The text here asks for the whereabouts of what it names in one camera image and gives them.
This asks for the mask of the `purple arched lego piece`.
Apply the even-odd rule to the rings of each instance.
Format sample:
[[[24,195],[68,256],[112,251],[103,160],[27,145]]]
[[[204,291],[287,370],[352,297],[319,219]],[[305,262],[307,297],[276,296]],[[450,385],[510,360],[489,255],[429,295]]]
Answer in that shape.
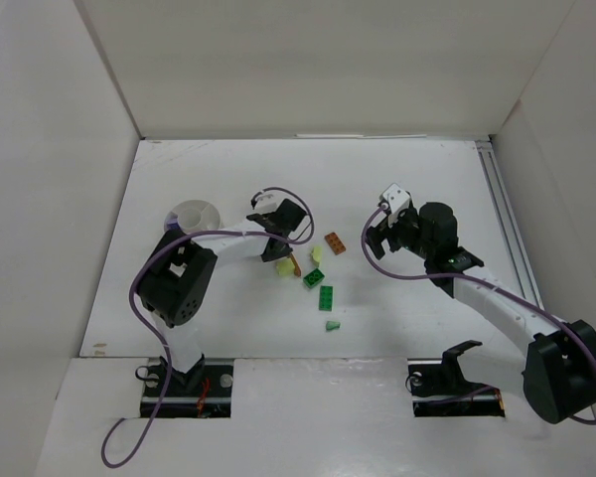
[[[165,221],[164,228],[166,231],[168,230],[177,230],[179,228],[178,218],[172,217]]]

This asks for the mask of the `light green lego slope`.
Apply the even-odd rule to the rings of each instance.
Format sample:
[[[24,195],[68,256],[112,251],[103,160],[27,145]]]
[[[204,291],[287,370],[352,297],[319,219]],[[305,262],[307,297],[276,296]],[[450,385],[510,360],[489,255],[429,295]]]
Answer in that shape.
[[[341,323],[338,321],[328,321],[326,323],[326,330],[327,331],[333,331],[333,330],[337,330],[341,327]]]

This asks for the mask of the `yellow lego piece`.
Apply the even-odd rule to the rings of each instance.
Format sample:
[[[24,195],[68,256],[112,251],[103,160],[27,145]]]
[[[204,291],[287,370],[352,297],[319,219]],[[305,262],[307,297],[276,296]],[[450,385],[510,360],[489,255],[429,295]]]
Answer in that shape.
[[[318,267],[322,262],[323,250],[320,245],[315,245],[310,253],[312,263]]]

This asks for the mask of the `green square lego brick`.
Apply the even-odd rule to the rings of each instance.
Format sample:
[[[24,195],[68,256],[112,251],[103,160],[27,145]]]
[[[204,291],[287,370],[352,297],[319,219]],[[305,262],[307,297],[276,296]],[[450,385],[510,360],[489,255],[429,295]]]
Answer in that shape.
[[[303,277],[303,282],[308,289],[313,289],[319,285],[324,278],[325,274],[319,268],[314,268]]]

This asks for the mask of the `green long lego brick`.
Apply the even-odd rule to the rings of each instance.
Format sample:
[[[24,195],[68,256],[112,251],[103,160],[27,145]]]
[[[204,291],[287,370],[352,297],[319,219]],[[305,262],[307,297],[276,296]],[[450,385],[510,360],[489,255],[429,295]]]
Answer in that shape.
[[[331,312],[334,305],[334,287],[322,285],[319,289],[319,310]]]

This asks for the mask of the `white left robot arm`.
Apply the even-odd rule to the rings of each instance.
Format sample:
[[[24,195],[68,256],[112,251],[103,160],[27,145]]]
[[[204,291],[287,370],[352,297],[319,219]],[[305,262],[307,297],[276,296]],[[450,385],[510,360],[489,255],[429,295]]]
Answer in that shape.
[[[170,385],[190,391],[202,379],[205,356],[192,320],[214,272],[246,259],[271,262],[289,257],[295,245],[308,241],[290,236],[305,220],[313,232],[309,207],[295,198],[268,212],[255,211],[230,228],[164,232],[130,285],[129,303],[162,344],[160,366]]]

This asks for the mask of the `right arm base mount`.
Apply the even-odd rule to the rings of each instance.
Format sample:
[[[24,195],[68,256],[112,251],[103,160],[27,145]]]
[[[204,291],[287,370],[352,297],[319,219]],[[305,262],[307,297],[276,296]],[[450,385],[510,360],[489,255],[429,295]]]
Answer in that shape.
[[[440,358],[407,360],[405,386],[411,393],[412,411],[422,417],[505,417],[498,389],[468,381],[459,358],[482,343],[468,340],[443,352]]]

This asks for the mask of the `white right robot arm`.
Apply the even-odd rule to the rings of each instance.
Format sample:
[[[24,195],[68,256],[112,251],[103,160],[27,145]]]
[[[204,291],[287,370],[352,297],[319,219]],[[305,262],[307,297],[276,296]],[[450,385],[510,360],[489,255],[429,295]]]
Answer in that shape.
[[[410,197],[379,201],[381,221],[369,217],[361,232],[365,258],[393,279],[407,275],[382,268],[387,252],[406,250],[423,261],[428,280],[449,298],[474,310],[518,350],[497,358],[483,343],[467,340],[432,364],[412,365],[407,384],[431,405],[461,403],[479,394],[517,394],[542,420],[571,419],[596,425],[596,331],[583,320],[566,322],[507,290],[484,262],[459,244],[451,207],[429,202],[415,208]]]

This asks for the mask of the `orange lego brick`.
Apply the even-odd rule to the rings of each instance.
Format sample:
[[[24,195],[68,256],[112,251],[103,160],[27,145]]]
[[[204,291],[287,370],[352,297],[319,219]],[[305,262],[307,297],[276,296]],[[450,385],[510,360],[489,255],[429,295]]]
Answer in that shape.
[[[346,251],[346,246],[335,232],[326,234],[324,236],[324,240],[326,244],[329,246],[329,248],[332,250],[333,254],[339,255]]]

